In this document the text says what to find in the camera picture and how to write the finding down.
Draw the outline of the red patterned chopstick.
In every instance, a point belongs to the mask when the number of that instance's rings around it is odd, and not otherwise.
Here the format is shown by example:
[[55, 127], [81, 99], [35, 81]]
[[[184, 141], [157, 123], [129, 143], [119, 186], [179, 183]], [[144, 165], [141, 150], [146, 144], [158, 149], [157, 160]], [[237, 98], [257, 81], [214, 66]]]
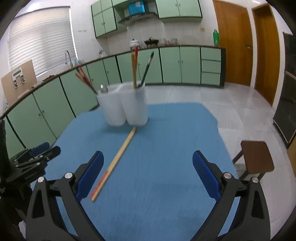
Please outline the red patterned chopstick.
[[98, 94], [97, 90], [95, 90], [93, 84], [89, 80], [89, 78], [86, 76], [85, 72], [83, 71], [81, 66], [77, 66], [75, 69], [75, 76], [85, 85], [87, 85], [95, 94]]

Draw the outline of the green lower kitchen cabinets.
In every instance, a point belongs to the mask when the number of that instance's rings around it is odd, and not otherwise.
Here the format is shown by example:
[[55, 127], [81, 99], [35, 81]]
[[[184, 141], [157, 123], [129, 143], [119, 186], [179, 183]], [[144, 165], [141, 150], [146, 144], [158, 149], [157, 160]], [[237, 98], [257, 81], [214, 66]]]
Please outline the green lower kitchen cabinets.
[[[144, 81], [146, 85], [224, 86], [225, 49], [185, 45], [140, 50], [138, 81], [143, 78], [152, 51], [154, 56]], [[92, 61], [82, 68], [96, 89], [100, 85], [133, 80], [128, 52]], [[44, 142], [54, 143], [75, 117], [98, 106], [94, 93], [75, 72], [73, 69], [51, 77], [25, 93], [3, 114], [10, 157]]]

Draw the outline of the green kitchen cabinets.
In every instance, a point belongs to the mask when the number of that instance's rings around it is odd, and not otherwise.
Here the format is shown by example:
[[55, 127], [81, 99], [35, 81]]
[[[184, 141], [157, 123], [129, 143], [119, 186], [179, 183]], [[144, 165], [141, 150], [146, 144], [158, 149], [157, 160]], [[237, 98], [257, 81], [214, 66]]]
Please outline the green kitchen cabinets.
[[96, 38], [125, 31], [145, 18], [203, 18], [199, 1], [96, 1], [91, 13]]
[[[154, 56], [144, 81], [146, 85], [224, 86], [225, 49], [185, 45], [140, 50], [138, 81], [143, 78], [152, 51]], [[128, 52], [92, 61], [82, 68], [96, 89], [100, 85], [133, 80]], [[98, 106], [94, 93], [75, 72], [73, 69], [51, 77], [25, 93], [3, 114], [10, 157], [44, 142], [54, 143], [75, 117]]]

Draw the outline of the green upper kitchen cabinets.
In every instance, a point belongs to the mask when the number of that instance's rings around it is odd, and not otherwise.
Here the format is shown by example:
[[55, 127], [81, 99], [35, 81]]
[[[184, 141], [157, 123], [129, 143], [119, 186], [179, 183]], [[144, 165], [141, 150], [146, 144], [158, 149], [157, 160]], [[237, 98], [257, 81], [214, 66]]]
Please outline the green upper kitchen cabinets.
[[91, 13], [96, 38], [125, 31], [145, 18], [203, 18], [199, 1], [96, 1]]

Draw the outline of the wooden chopstick bundle piece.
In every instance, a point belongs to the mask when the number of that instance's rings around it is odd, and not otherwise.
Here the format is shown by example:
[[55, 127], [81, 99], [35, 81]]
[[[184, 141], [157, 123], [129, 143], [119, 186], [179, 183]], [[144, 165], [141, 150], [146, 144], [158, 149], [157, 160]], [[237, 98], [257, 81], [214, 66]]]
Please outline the wooden chopstick bundle piece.
[[124, 143], [122, 144], [121, 148], [119, 149], [118, 153], [115, 155], [112, 162], [108, 166], [107, 170], [103, 174], [102, 178], [100, 179], [100, 181], [96, 185], [95, 189], [93, 190], [92, 194], [90, 195], [90, 199], [91, 199], [92, 202], [94, 202], [97, 199], [100, 191], [102, 190], [102, 188], [106, 184], [106, 182], [107, 182], [108, 178], [110, 177], [111, 173], [113, 172], [113, 170], [115, 169], [115, 167], [118, 164], [119, 160], [121, 159], [122, 155], [126, 151], [126, 148], [128, 147], [128, 145], [132, 141], [136, 131], [137, 131], [137, 128], [134, 126], [133, 129], [130, 131], [128, 137], [125, 139]]

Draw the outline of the brown wooden stool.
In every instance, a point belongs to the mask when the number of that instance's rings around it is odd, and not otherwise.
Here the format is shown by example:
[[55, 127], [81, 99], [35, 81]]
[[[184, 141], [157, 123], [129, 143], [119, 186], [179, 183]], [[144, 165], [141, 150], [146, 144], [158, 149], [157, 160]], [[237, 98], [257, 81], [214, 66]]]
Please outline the brown wooden stool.
[[244, 157], [246, 170], [240, 176], [240, 180], [244, 180], [249, 174], [259, 174], [257, 178], [261, 180], [265, 173], [274, 170], [273, 159], [266, 142], [243, 140], [240, 145], [240, 152], [232, 160], [235, 164]]

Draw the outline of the brown cardboard board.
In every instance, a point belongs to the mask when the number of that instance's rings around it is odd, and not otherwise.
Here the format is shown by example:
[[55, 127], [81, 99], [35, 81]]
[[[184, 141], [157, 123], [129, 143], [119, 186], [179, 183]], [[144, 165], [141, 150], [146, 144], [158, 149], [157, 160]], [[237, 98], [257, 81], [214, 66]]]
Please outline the brown cardboard board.
[[12, 106], [20, 97], [38, 83], [32, 60], [13, 69], [1, 79], [8, 106]]

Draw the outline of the left white plastic cup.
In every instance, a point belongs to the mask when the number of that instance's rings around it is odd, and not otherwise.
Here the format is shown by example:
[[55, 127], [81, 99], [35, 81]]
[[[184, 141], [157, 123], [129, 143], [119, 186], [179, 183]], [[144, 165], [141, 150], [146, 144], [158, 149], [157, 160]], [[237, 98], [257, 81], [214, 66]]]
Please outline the left white plastic cup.
[[99, 90], [96, 96], [105, 119], [110, 126], [122, 126], [126, 122], [125, 112], [119, 96], [121, 87], [122, 84], [109, 85], [107, 86], [108, 93], [100, 93]]

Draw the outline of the white plastic cup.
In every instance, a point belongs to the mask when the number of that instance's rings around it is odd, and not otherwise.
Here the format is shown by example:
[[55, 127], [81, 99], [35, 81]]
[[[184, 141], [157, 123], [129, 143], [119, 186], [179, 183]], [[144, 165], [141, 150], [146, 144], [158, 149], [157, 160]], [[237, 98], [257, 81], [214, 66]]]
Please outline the white plastic cup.
[[119, 98], [130, 126], [145, 126], [149, 119], [145, 85], [134, 88], [133, 82], [121, 84]]
[[96, 96], [105, 119], [110, 126], [122, 126], [126, 122], [125, 112], [119, 96], [121, 87], [122, 84], [109, 85], [107, 86], [108, 93], [100, 93], [99, 90]]

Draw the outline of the metal spoon in cup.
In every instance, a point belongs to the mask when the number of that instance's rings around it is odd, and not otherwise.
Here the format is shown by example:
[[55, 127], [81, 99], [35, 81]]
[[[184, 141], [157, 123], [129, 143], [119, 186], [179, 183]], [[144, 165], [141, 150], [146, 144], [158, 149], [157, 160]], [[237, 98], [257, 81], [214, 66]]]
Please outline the metal spoon in cup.
[[108, 93], [108, 88], [105, 85], [100, 85], [100, 93]]

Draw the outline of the blue table mat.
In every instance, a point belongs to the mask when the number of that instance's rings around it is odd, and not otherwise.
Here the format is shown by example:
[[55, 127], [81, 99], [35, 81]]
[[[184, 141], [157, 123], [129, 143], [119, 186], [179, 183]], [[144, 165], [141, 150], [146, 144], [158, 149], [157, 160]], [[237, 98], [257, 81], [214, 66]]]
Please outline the blue table mat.
[[[196, 150], [238, 177], [218, 121], [205, 106], [167, 103], [148, 109], [147, 124], [137, 127], [97, 199], [87, 194], [81, 200], [105, 240], [190, 240], [215, 204], [193, 166]], [[128, 124], [109, 126], [100, 109], [80, 114], [58, 138], [61, 153], [48, 162], [44, 177], [60, 179], [101, 151], [104, 165], [91, 193], [131, 130]]]

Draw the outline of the chrome sink faucet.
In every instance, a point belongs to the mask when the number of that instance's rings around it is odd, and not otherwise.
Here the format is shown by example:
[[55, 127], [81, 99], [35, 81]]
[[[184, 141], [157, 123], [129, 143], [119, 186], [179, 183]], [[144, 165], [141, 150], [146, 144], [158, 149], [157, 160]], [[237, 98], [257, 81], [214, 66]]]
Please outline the chrome sink faucet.
[[65, 51], [65, 65], [70, 64], [70, 68], [73, 68], [72, 59], [68, 50]]

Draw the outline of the right white plastic cup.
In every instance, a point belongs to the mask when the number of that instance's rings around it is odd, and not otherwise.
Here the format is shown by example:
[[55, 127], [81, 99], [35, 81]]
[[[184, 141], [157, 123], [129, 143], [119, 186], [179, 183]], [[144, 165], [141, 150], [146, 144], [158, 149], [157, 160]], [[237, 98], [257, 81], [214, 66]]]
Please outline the right white plastic cup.
[[134, 88], [133, 82], [121, 84], [119, 98], [130, 126], [145, 126], [149, 119], [145, 85]]

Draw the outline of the black glass cabinet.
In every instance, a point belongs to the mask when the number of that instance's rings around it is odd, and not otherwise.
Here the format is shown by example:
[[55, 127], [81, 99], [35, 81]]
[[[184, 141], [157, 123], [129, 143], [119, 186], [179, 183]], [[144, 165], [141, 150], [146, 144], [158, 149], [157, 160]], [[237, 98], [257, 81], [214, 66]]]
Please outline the black glass cabinet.
[[285, 42], [285, 71], [280, 100], [273, 124], [288, 148], [295, 138], [295, 37], [283, 33]]

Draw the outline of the white window blind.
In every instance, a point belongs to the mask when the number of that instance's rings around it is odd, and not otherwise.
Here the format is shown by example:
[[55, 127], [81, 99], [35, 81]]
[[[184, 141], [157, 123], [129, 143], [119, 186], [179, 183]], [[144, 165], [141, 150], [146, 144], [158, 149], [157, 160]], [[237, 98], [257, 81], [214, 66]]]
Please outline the white window blind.
[[10, 70], [31, 60], [39, 75], [65, 63], [66, 51], [71, 59], [77, 57], [68, 6], [33, 11], [15, 18], [10, 24]]

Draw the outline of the wooden chopstick silver band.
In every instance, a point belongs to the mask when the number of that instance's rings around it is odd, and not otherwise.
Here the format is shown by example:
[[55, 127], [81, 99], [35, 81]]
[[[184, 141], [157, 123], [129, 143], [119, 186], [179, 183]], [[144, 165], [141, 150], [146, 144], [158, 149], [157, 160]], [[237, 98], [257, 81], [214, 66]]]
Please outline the wooden chopstick silver band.
[[138, 47], [131, 52], [131, 60], [132, 60], [132, 74], [133, 74], [133, 88], [137, 88], [137, 53]]

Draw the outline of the white pot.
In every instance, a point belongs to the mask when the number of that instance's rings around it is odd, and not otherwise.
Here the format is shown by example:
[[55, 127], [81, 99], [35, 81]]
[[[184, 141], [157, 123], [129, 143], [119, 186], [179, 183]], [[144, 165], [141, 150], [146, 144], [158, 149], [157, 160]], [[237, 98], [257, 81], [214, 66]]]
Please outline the white pot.
[[131, 51], [135, 50], [136, 48], [140, 48], [140, 43], [138, 40], [132, 39], [129, 42], [129, 48]]

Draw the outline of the black wok on stove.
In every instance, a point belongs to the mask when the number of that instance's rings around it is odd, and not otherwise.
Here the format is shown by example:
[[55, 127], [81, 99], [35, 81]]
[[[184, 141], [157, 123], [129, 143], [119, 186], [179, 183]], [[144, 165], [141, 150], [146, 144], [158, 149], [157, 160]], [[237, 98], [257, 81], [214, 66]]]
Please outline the black wok on stove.
[[156, 48], [158, 47], [159, 39], [149, 38], [144, 43], [147, 48]]

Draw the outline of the range hood blue film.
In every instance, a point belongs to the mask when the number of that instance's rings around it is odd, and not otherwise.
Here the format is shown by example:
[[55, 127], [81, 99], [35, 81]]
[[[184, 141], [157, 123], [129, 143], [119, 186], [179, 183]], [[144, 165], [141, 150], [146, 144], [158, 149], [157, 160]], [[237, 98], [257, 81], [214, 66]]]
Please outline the range hood blue film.
[[119, 1], [113, 5], [119, 15], [119, 24], [129, 26], [146, 19], [158, 19], [156, 1]]

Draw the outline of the right wooden door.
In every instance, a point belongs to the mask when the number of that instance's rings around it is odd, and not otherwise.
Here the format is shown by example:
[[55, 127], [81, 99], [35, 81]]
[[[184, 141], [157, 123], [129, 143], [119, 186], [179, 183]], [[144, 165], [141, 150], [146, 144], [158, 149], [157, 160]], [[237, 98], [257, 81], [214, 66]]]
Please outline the right wooden door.
[[272, 105], [280, 72], [278, 28], [269, 4], [253, 8], [252, 13], [257, 39], [255, 89]]

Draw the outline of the wooden door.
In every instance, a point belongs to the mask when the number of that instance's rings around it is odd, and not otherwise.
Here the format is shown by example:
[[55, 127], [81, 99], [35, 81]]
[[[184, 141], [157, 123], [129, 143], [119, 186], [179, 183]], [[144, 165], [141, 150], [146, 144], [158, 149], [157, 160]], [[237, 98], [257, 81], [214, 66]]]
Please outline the wooden door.
[[226, 82], [251, 84], [253, 49], [247, 8], [227, 1], [213, 1], [220, 47], [226, 50]]
[[278, 28], [269, 4], [253, 8], [252, 13], [257, 39], [255, 89], [272, 105], [280, 72]]

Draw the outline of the green bottle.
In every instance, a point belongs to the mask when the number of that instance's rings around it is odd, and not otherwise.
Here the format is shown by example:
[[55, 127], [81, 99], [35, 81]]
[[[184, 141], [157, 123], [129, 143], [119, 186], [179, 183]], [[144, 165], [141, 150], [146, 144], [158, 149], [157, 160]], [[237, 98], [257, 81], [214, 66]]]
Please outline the green bottle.
[[219, 33], [218, 31], [215, 29], [213, 32], [213, 43], [215, 47], [219, 47], [220, 46], [220, 38], [219, 38]]

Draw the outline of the left wooden door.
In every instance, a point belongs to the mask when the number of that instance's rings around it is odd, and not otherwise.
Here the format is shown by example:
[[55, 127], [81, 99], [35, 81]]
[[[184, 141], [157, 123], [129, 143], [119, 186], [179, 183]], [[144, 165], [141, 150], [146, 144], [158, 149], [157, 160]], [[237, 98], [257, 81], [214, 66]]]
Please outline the left wooden door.
[[226, 82], [251, 84], [253, 49], [247, 8], [227, 1], [213, 1], [220, 47], [226, 50]]

